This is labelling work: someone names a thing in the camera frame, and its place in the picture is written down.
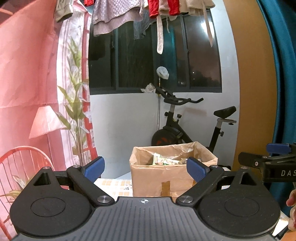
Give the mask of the person's hand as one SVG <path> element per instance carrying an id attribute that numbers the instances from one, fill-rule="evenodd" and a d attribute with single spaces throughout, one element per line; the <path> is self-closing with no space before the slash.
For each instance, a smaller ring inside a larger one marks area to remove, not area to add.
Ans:
<path id="1" fill-rule="evenodd" d="M 286 202 L 286 205 L 288 207 L 291 207 L 292 209 L 290 210 L 290 218 L 288 221 L 288 229 L 291 231 L 296 230 L 296 190 L 293 190 L 290 193 L 289 199 Z"/>

